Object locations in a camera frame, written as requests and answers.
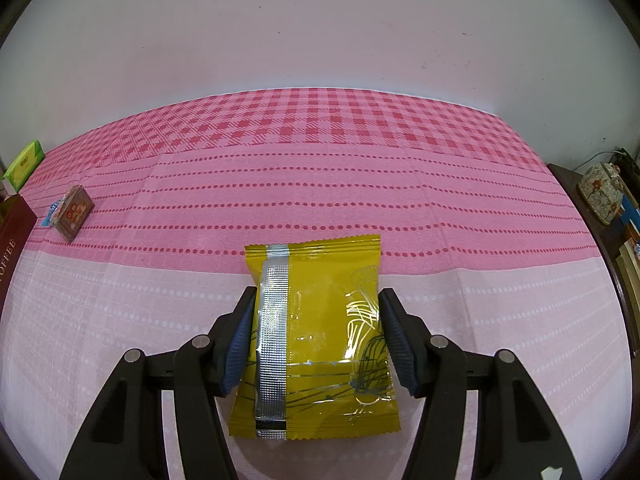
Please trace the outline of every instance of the white cable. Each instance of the white cable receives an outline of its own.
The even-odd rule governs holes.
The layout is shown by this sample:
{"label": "white cable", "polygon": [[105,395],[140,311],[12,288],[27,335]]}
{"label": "white cable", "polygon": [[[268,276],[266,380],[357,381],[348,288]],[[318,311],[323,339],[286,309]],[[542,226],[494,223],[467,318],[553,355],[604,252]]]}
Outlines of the white cable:
{"label": "white cable", "polygon": [[575,168],[573,168],[572,171],[577,170],[578,168],[584,166],[587,162],[591,162],[594,158],[596,158],[598,155],[602,155],[603,153],[619,153],[620,155],[624,155],[624,153],[622,152],[617,152],[616,150],[613,150],[611,152],[598,152],[595,155],[593,155],[591,158],[588,158],[587,160],[585,160],[580,166],[576,166]]}

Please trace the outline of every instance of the tablecloth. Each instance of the tablecloth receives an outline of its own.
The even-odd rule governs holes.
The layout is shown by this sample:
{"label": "tablecloth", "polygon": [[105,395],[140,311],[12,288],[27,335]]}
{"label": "tablecloth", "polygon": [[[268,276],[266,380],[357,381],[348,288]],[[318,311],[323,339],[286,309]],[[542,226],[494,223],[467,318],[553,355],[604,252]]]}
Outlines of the tablecloth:
{"label": "tablecloth", "polygon": [[[38,220],[0,322],[0,420],[42,480],[58,477],[126,349],[176,349],[233,309],[251,284],[245,245],[376,232],[380,287],[463,349],[516,351],[585,480],[625,444],[628,343],[604,262],[542,161],[496,116],[352,89],[212,96],[56,147],[22,193],[41,219],[74,183],[94,211],[71,244]],[[400,433],[230,438],[240,478],[400,478],[422,402],[394,381]],[[232,402],[218,401],[223,424]],[[467,402],[460,479],[474,453]],[[180,479],[170,394],[164,419]]]}

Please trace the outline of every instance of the yellow wrapper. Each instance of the yellow wrapper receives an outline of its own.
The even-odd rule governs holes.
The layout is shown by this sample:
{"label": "yellow wrapper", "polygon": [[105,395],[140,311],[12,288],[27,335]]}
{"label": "yellow wrapper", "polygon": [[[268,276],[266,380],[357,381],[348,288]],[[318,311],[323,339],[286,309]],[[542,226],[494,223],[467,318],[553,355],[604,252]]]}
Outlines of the yellow wrapper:
{"label": "yellow wrapper", "polygon": [[[286,436],[343,438],[400,430],[378,314],[380,236],[289,244]],[[245,247],[260,286],[265,246]],[[229,420],[256,437],[258,301],[249,359]]]}

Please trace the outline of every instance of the checkered pattern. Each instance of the checkered pattern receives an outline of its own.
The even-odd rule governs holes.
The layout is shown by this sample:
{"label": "checkered pattern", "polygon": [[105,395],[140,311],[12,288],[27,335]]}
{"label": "checkered pattern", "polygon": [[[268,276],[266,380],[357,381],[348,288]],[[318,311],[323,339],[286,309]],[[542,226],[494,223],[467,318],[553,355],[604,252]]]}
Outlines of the checkered pattern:
{"label": "checkered pattern", "polygon": [[546,171],[500,118],[459,105],[367,90],[276,89],[205,97],[96,128],[47,153],[31,177],[44,184],[162,153],[251,144],[412,148]]}

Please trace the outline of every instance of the blue gripper pad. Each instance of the blue gripper pad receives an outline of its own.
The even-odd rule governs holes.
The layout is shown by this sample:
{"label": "blue gripper pad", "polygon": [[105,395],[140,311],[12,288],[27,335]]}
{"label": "blue gripper pad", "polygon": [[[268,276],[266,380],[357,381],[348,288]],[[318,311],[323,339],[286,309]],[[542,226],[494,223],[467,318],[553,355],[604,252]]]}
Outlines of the blue gripper pad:
{"label": "blue gripper pad", "polygon": [[385,333],[386,347],[394,362],[398,380],[402,386],[409,390],[409,394],[415,396],[418,391],[415,353],[390,301],[383,294],[380,295],[379,304],[380,319],[382,320],[382,329]]}
{"label": "blue gripper pad", "polygon": [[224,395],[240,384],[242,372],[249,356],[249,343],[251,341],[251,325],[254,320],[253,303],[244,311],[238,324],[236,333],[231,339],[225,354],[225,373],[220,383],[220,390]]}

